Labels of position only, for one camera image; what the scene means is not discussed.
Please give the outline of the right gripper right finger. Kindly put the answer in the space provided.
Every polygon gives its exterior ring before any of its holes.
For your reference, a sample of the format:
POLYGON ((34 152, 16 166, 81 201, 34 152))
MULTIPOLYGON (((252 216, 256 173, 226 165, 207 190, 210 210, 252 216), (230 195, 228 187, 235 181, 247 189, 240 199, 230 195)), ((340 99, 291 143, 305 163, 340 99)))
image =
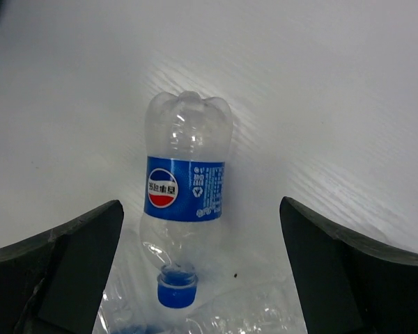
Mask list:
POLYGON ((280 221, 308 333, 418 333, 418 254, 284 197, 280 221))

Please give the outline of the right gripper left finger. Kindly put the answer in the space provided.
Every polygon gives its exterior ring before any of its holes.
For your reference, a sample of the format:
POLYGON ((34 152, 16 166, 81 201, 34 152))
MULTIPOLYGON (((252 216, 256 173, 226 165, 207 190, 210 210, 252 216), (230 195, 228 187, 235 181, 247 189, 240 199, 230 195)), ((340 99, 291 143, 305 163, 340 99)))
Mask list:
POLYGON ((123 219, 111 200, 0 248, 0 333, 91 333, 123 219))

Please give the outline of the clear unlabelled plastic bottle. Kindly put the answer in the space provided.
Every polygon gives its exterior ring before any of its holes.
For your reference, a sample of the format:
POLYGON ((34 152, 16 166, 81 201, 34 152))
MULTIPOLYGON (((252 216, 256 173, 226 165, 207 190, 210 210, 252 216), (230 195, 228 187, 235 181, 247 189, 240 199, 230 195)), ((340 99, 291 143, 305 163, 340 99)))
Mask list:
POLYGON ((181 333, 306 333, 288 280, 241 287, 192 311, 181 333))

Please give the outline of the clear bottle blue label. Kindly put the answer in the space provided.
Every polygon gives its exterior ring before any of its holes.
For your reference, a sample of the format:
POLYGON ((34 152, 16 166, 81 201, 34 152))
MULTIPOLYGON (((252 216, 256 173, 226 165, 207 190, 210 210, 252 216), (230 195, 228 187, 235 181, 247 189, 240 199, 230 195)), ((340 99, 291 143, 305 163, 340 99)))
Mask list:
POLYGON ((157 270, 145 259, 137 233, 121 232, 102 293, 94 333, 161 333, 180 323, 189 308, 173 309, 157 299, 157 270))

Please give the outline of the small Pepsi label bottle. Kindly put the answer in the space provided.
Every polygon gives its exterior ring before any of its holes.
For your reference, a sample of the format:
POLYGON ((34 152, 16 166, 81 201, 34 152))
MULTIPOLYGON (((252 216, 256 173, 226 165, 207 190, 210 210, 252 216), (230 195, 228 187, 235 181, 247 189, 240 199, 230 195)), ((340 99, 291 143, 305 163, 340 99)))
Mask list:
POLYGON ((139 226, 142 249, 157 268, 157 298, 186 308, 222 231, 225 163, 233 116, 219 97, 162 92, 144 126, 146 185, 139 226))

